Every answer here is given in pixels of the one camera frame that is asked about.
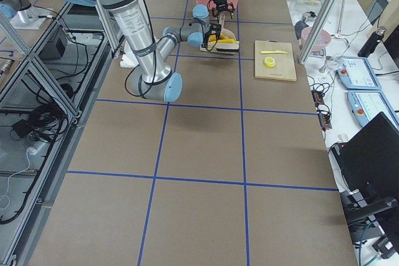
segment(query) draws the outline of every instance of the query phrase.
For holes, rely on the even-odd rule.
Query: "white cable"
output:
[[[0,210],[5,210],[5,209],[7,209],[8,206],[10,205],[10,202],[11,202],[9,196],[7,195],[8,189],[10,188],[10,179],[11,179],[13,176],[16,176],[17,174],[21,174],[21,173],[27,171],[27,170],[31,167],[31,161],[29,160],[29,156],[28,156],[28,149],[26,149],[26,159],[27,159],[27,168],[26,168],[26,169],[23,169],[22,171],[18,171],[18,172],[16,172],[16,173],[10,175],[10,177],[8,177],[8,179],[7,179],[7,189],[6,189],[6,192],[5,192],[2,196],[0,196],[0,201],[2,201],[3,199],[7,199],[7,200],[8,200],[8,203],[7,203],[7,205],[6,205],[5,207],[0,208]]]

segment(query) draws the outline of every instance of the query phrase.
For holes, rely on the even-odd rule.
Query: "blue and white control box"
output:
[[[380,82],[365,57],[342,57],[337,70],[339,79],[348,90],[381,90]]]
[[[383,92],[350,90],[348,92],[348,101],[361,127],[365,126],[380,112],[384,112],[389,120],[399,129],[397,114]]]

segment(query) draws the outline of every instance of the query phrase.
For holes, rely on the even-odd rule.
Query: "table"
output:
[[[146,1],[158,37],[195,5]],[[234,18],[238,56],[169,57],[175,103],[129,97],[114,60],[29,265],[356,265],[305,68],[254,78],[256,39],[299,53],[286,0]]]
[[[301,16],[304,12],[312,10],[316,13],[320,10],[320,4],[310,4],[310,2],[303,1],[293,1],[287,0],[287,4],[290,7],[290,15],[292,19],[292,23],[295,24],[298,20],[301,19]],[[337,32],[339,16],[341,10],[342,0],[337,0],[334,4],[334,8],[324,26],[324,30],[329,32],[330,34],[334,34]],[[368,33],[371,30],[370,22],[368,21],[366,15],[362,11],[362,8],[358,4],[357,0],[346,0],[345,9],[344,9],[344,17],[342,24],[342,34],[351,34],[353,32],[357,32],[360,29],[360,25],[362,25],[362,29],[365,28],[364,31],[359,32],[358,36],[355,35],[346,37],[349,42],[351,42],[350,48],[347,49],[345,42],[340,39],[332,39],[332,42],[327,46],[326,51],[327,55],[337,56],[342,55],[345,50],[345,56],[357,56],[357,52],[364,45],[365,41],[368,38]],[[370,55],[368,60],[370,61],[373,68],[379,69],[380,64],[378,60],[380,59],[380,63],[383,68],[381,70],[375,70],[375,73],[386,73],[397,70],[397,66],[395,65],[392,58],[389,54],[385,54],[386,49],[384,45],[381,43],[377,46],[375,53]],[[318,82],[318,78],[320,77],[320,73],[318,69],[323,66],[324,60],[318,59],[315,57],[309,57],[307,62],[305,63],[305,67],[308,75],[312,76]],[[378,81],[382,85],[382,91],[387,96],[389,102],[393,106],[394,109],[399,107],[399,99],[397,97],[398,89],[398,81],[397,76],[383,76],[379,77]],[[348,141],[350,140],[360,129],[360,125],[357,123],[353,113],[351,112],[351,108],[347,102],[346,97],[347,90],[341,84],[339,79],[335,79],[334,82],[334,90],[329,90],[325,96],[326,104],[329,107],[333,107],[333,117],[332,117],[332,129],[326,131],[325,136],[325,145],[327,148],[330,148],[331,145],[338,141]],[[342,175],[335,161],[335,158],[332,154],[330,154],[330,163],[334,170],[335,180],[338,184],[340,192],[347,189],[345,183],[342,180]],[[370,260],[376,252],[372,249],[372,244],[377,240],[370,239],[368,244],[362,247],[362,261],[365,263]],[[398,265],[399,263],[399,255],[395,254],[389,260],[378,259],[373,264],[374,265]]]

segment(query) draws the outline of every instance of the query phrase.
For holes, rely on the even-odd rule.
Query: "wooden cutting board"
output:
[[[283,50],[288,54],[261,54],[261,51]],[[274,68],[267,68],[263,61],[266,57],[272,57],[276,61]],[[277,79],[297,81],[295,71],[294,54],[290,43],[255,41],[255,77],[264,79]]]

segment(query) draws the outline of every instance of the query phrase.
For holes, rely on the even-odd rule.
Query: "robotic arm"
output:
[[[12,19],[18,14],[24,24],[30,24],[38,19],[37,13],[29,0],[0,0],[0,11],[8,19]]]
[[[96,0],[64,1],[84,6],[96,5]],[[170,65],[165,62],[166,58],[179,42],[188,41],[190,45],[200,46],[208,35],[216,32],[215,27],[209,22],[206,6],[198,5],[193,10],[195,18],[190,26],[166,28],[164,36],[156,43],[151,20],[150,24],[147,24],[138,1],[99,0],[99,3],[113,14],[139,63],[130,77],[130,85],[135,95],[174,102],[180,96],[183,83],[181,75],[173,73]],[[218,6],[219,9],[225,9],[227,0],[224,2]]]

